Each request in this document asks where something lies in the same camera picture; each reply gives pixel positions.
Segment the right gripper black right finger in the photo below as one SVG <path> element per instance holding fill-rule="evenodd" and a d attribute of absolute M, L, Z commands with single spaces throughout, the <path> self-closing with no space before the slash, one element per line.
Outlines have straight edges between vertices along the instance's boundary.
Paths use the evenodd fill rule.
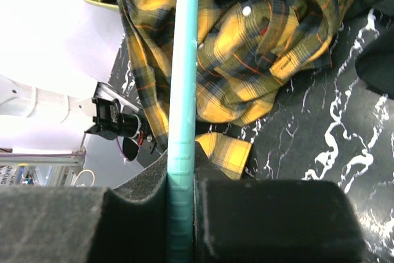
<path fill-rule="evenodd" d="M 195 143 L 195 262 L 362 262 L 353 206 L 324 180 L 231 180 Z"/>

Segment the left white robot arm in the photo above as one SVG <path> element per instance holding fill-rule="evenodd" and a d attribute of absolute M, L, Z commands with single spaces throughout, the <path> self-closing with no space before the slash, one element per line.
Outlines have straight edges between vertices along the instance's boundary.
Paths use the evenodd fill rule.
<path fill-rule="evenodd" d="M 97 113 L 91 98 L 59 94 L 2 75 L 1 114 L 87 129 Z"/>

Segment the yellow plaid shirt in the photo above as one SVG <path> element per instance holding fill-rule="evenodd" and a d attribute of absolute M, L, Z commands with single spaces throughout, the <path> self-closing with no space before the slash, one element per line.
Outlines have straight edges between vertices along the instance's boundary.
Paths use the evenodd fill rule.
<path fill-rule="evenodd" d="M 143 111 L 167 148 L 175 0 L 117 0 Z M 331 65 L 353 0 L 199 0 L 196 119 L 244 126 L 298 71 Z"/>

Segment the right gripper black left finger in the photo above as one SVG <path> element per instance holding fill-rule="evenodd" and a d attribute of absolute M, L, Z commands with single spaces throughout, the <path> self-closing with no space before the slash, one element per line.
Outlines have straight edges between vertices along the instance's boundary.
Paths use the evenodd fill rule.
<path fill-rule="evenodd" d="M 1 188 L 2 262 L 164 262 L 162 155 L 117 188 Z"/>

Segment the teal plastic hanger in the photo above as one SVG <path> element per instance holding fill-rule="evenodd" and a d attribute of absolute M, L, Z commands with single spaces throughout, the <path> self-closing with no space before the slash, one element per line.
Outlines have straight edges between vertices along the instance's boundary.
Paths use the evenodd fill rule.
<path fill-rule="evenodd" d="M 167 262 L 193 260 L 199 0 L 176 0 L 167 149 Z"/>

